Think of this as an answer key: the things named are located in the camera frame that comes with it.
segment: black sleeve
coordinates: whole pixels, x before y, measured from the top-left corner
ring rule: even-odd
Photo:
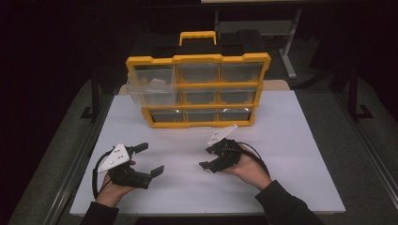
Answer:
[[[116,220],[118,212],[118,208],[111,208],[100,203],[92,202],[80,224],[112,225]]]
[[[268,220],[273,225],[324,224],[304,201],[288,193],[278,181],[273,181],[255,199],[263,205]]]

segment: yellow storage organizer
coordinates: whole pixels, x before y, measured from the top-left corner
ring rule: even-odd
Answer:
[[[256,31],[239,31],[225,39],[217,40],[215,32],[138,39],[126,62],[127,88],[151,127],[254,123],[270,57]]]

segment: metal rail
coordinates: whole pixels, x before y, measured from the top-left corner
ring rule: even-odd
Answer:
[[[387,193],[389,194],[392,202],[394,203],[395,207],[398,209],[398,186],[395,182],[394,178],[391,176],[389,170],[387,169],[386,165],[384,164],[383,160],[381,159],[380,155],[377,153],[377,150],[373,146],[371,140],[367,136],[365,130],[363,129],[362,125],[359,122],[354,121],[352,116],[350,115],[349,111],[346,108],[346,102],[343,98],[342,94],[335,94],[336,101],[339,103],[339,106],[342,108],[342,112],[348,123],[351,127],[355,130],[358,138],[363,144],[372,165],[374,166],[375,172],[377,176],[380,178],[382,185],[386,189]]]

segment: carry handle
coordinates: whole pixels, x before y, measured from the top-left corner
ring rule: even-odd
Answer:
[[[213,38],[214,45],[216,45],[216,32],[214,31],[193,31],[193,32],[181,32],[179,36],[179,46],[182,46],[183,39],[193,38]]]

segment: table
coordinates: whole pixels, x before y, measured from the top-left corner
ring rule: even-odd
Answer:
[[[214,127],[183,129],[150,128],[130,96],[116,96],[74,203],[73,215],[84,215],[94,201],[92,169],[100,156],[118,143],[126,146],[149,143],[134,155],[138,172],[149,173],[164,165],[164,173],[149,189],[137,189],[119,203],[119,214],[133,217],[259,215],[261,205],[255,187],[234,175],[203,171],[201,161],[215,158],[206,152]],[[252,127],[238,127],[227,136],[256,148],[268,165],[271,177],[316,213],[344,212],[293,91],[265,91]]]

